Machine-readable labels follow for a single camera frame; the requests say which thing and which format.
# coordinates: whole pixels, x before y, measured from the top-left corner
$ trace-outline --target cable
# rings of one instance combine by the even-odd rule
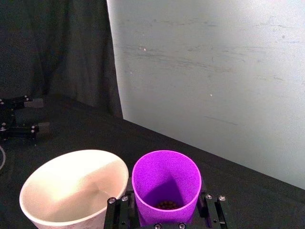
[[[4,152],[4,149],[1,146],[0,146],[0,150],[3,154],[3,161],[2,161],[2,164],[0,165],[0,170],[1,170],[4,166],[4,163],[5,163],[5,152]]]

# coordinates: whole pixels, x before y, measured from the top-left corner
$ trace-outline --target screw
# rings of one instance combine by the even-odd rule
[[[122,197],[122,201],[127,201],[128,200],[128,196],[123,196]]]
[[[213,197],[210,194],[208,194],[208,195],[205,196],[205,198],[212,199]]]
[[[186,224],[185,223],[179,223],[179,229],[185,229]]]
[[[156,223],[154,225],[154,229],[161,229],[162,228],[162,225],[160,223]]]
[[[225,196],[219,196],[220,201],[225,201]]]
[[[116,201],[114,197],[108,199],[108,203],[113,204]]]

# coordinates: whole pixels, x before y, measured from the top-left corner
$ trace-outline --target dark curtain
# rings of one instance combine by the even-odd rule
[[[122,117],[106,0],[0,2],[0,97],[63,94]]]

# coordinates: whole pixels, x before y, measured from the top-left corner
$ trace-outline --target table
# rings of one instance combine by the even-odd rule
[[[19,122],[50,122],[50,134],[40,136],[36,142],[1,142],[8,161],[0,175],[0,228],[34,229],[19,207],[23,183],[45,162],[82,149],[117,154],[130,175],[135,162],[148,152],[181,152],[196,162],[210,193],[227,197],[237,228],[305,228],[305,190],[72,99],[55,95],[44,100],[44,108],[26,108],[16,115]]]

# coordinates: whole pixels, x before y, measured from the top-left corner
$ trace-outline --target cup rim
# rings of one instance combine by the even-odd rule
[[[101,210],[89,215],[89,216],[86,216],[86,217],[83,217],[81,219],[76,219],[76,220],[71,220],[71,221],[66,221],[66,222],[52,222],[52,221],[46,221],[46,220],[42,220],[42,219],[38,219],[36,217],[34,217],[32,214],[30,214],[27,209],[25,208],[24,204],[23,204],[23,192],[24,192],[24,189],[26,188],[26,184],[28,184],[31,180],[31,177],[34,173],[38,172],[38,170],[43,167],[44,165],[46,165],[47,163],[59,158],[59,157],[62,157],[62,156],[65,156],[65,155],[68,155],[68,154],[73,154],[73,153],[78,153],[78,152],[81,152],[81,151],[99,151],[99,152],[103,152],[103,153],[107,153],[107,154],[112,154],[114,157],[118,158],[119,161],[122,162],[122,164],[124,165],[124,170],[125,170],[125,181],[122,185],[122,189],[121,191],[119,192],[119,194],[115,197],[116,199],[119,199],[122,197],[122,195],[125,193],[126,191],[126,187],[127,187],[127,182],[128,182],[128,178],[129,178],[129,171],[128,171],[128,167],[127,165],[125,164],[125,162],[117,155],[113,154],[113,153],[110,153],[108,151],[104,151],[104,150],[98,150],[98,149],[85,149],[85,150],[78,150],[78,151],[73,151],[73,152],[69,152],[69,153],[66,153],[66,154],[63,154],[63,155],[60,155],[60,156],[57,156],[55,158],[53,158],[52,160],[49,160],[47,161],[46,163],[44,163],[43,165],[41,165],[39,168],[37,168],[28,178],[27,180],[24,182],[22,188],[21,188],[21,191],[20,191],[20,195],[19,195],[19,205],[20,205],[20,208],[22,210],[22,212],[25,214],[25,216],[30,219],[31,221],[35,222],[35,223],[39,223],[39,224],[42,224],[42,225],[45,225],[45,226],[69,226],[69,225],[72,225],[72,224],[76,224],[76,223],[80,223],[80,222],[84,222],[88,219],[91,219],[97,215],[99,215],[100,213],[102,213],[103,211],[105,211],[107,209],[107,206],[105,206],[104,208],[102,208]]]
[[[141,159],[146,157],[149,154],[154,154],[154,153],[159,153],[159,152],[164,152],[164,151],[175,153],[175,154],[179,154],[179,155],[181,155],[183,157],[186,157],[187,159],[189,159],[191,161],[191,163],[193,163],[193,165],[195,166],[195,168],[197,170],[198,176],[200,177],[200,179],[199,179],[200,180],[199,181],[200,184],[199,184],[199,188],[198,188],[198,191],[197,191],[195,197],[189,203],[187,203],[186,205],[184,205],[181,208],[177,208],[177,209],[173,209],[173,210],[163,210],[163,209],[155,208],[155,207],[147,204],[146,202],[144,202],[142,200],[142,198],[139,196],[139,194],[138,194],[138,192],[137,192],[137,190],[135,188],[133,188],[133,191],[134,191],[134,194],[137,196],[137,198],[140,200],[140,202],[143,203],[145,206],[151,208],[151,209],[154,209],[154,210],[157,210],[157,211],[160,211],[160,212],[175,212],[175,211],[180,211],[182,209],[185,209],[185,208],[189,207],[191,204],[193,204],[194,201],[197,200],[197,198],[199,197],[199,194],[201,192],[202,178],[201,178],[200,170],[199,170],[198,166],[195,164],[195,162],[193,160],[191,160],[188,156],[186,156],[186,155],[184,155],[182,153],[176,152],[176,151],[172,151],[172,150],[157,150],[157,151],[152,151],[150,153],[147,153],[147,154],[143,155],[142,157],[140,157],[140,159],[135,163],[135,165],[133,167],[133,170],[132,170],[132,187],[135,187],[134,186],[134,176],[133,176],[134,175],[134,170],[135,170],[136,166],[138,165],[138,163],[141,161]]]

